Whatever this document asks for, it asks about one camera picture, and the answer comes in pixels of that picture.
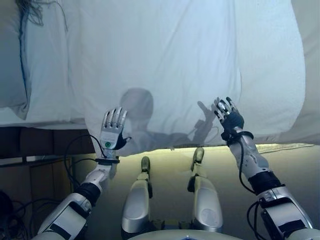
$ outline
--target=white sheet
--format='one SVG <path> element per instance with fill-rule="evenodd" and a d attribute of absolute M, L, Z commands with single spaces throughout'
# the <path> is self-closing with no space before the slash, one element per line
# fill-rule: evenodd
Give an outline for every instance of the white sheet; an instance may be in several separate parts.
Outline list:
<path fill-rule="evenodd" d="M 305 59 L 290 0 L 235 1 L 242 93 L 238 108 L 256 137 L 288 131 L 305 98 Z"/>
<path fill-rule="evenodd" d="M 31 81 L 27 118 L 21 120 L 9 108 L 0 108 L 1 127 L 63 129 L 71 128 L 70 124 L 64 123 L 81 123 L 84 119 L 76 98 L 81 94 L 72 91 L 74 86 L 78 86 L 77 78 L 68 77 L 73 68 L 68 61 L 71 44 L 67 44 L 67 33 L 74 32 L 74 28 L 71 26 L 67 32 L 63 12 L 56 3 L 42 5 L 42 15 L 43 27 L 28 21 L 26 29 L 26 55 Z"/>
<path fill-rule="evenodd" d="M 100 135 L 106 109 L 123 106 L 132 140 L 121 155 L 220 139 L 210 125 L 213 112 L 196 131 L 205 120 L 197 102 L 209 109 L 217 96 L 238 102 L 233 1 L 84 0 L 80 7 L 83 102 L 91 134 Z"/>

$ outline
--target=bed sheet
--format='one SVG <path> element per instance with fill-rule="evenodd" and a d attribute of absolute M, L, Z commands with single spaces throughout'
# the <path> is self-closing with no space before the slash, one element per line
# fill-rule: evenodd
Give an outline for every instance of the bed sheet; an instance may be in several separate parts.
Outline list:
<path fill-rule="evenodd" d="M 275 136 L 274 140 L 320 145 L 320 2 L 292 0 L 292 6 L 305 57 L 305 101 L 292 129 Z"/>
<path fill-rule="evenodd" d="M 99 137 L 106 109 L 122 106 L 132 137 L 122 156 L 220 141 L 213 100 L 237 103 L 241 93 L 232 0 L 83 0 L 80 8 L 91 134 Z"/>
<path fill-rule="evenodd" d="M 75 89 L 78 83 L 73 76 L 73 67 L 70 67 L 75 61 L 70 63 L 68 54 L 68 34 L 75 28 L 66 27 L 64 14 L 57 3 L 41 7 L 43 26 L 30 21 L 26 26 L 26 60 L 31 82 L 29 111 L 26 120 L 21 120 L 11 109 L 1 108 L 1 127 L 69 129 L 79 127 L 77 123 L 83 122 L 78 97 L 81 94 Z M 73 19 L 70 14 L 68 16 L 70 23 Z"/>

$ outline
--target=humanoid robot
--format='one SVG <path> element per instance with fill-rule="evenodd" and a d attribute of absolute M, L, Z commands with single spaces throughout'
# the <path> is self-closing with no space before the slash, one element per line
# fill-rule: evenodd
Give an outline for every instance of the humanoid robot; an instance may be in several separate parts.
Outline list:
<path fill-rule="evenodd" d="M 263 209 L 261 217 L 273 240 L 320 240 L 320 231 L 313 228 L 306 212 L 290 194 L 284 184 L 269 169 L 267 160 L 261 156 L 253 142 L 253 135 L 244 131 L 244 119 L 230 98 L 227 102 L 215 101 L 214 112 L 224 128 L 221 137 L 235 156 L 239 176 L 248 179 L 257 202 Z M 101 158 L 96 168 L 84 182 L 62 201 L 44 220 L 33 240 L 73 240 L 85 227 L 87 218 L 99 198 L 101 183 L 108 179 L 119 163 L 116 150 L 127 142 L 122 132 L 127 112 L 121 107 L 107 111 L 102 121 L 100 146 Z M 194 192 L 192 224 L 179 225 L 177 229 L 162 226 L 157 230 L 150 220 L 149 198 L 150 160 L 141 161 L 141 173 L 133 183 L 126 199 L 122 216 L 122 236 L 132 240 L 237 240 L 220 233 L 223 219 L 217 192 L 207 179 L 202 167 L 203 148 L 197 148 L 191 165 L 192 176 L 188 190 Z"/>

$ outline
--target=robot leg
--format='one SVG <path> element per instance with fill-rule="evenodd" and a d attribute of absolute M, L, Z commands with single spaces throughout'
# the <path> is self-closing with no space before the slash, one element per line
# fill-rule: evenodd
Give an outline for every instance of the robot leg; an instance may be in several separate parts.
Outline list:
<path fill-rule="evenodd" d="M 141 160 L 141 173 L 133 183 L 126 198 L 122 213 L 122 237 L 133 237 L 148 231 L 150 227 L 150 205 L 152 186 L 150 183 L 150 160 L 147 156 Z"/>
<path fill-rule="evenodd" d="M 202 166 L 204 153 L 202 147 L 198 147 L 194 152 L 191 166 L 192 176 L 187 188 L 189 192 L 194 193 L 192 225 L 197 230 L 220 233 L 223 216 L 217 191 L 207 179 Z"/>

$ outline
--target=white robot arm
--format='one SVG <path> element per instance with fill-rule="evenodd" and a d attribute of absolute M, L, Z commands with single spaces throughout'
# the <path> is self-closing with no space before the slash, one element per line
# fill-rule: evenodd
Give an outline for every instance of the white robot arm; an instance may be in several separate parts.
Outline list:
<path fill-rule="evenodd" d="M 244 119 L 239 114 L 232 100 L 227 97 L 228 104 L 220 99 L 215 101 L 215 114 L 224 128 L 222 138 L 227 142 L 235 156 L 239 168 L 239 177 L 243 173 L 263 208 L 261 217 L 273 240 L 320 239 L 320 231 L 312 229 L 312 222 L 275 174 L 269 169 L 268 161 L 259 154 L 253 142 L 253 135 L 243 131 Z"/>
<path fill-rule="evenodd" d="M 127 143 L 122 136 L 126 115 L 127 111 L 121 107 L 105 113 L 100 135 L 103 157 L 96 159 L 95 169 L 44 220 L 33 240 L 73 240 L 85 229 L 87 218 L 102 192 L 101 183 L 112 176 L 119 163 L 116 150 Z"/>

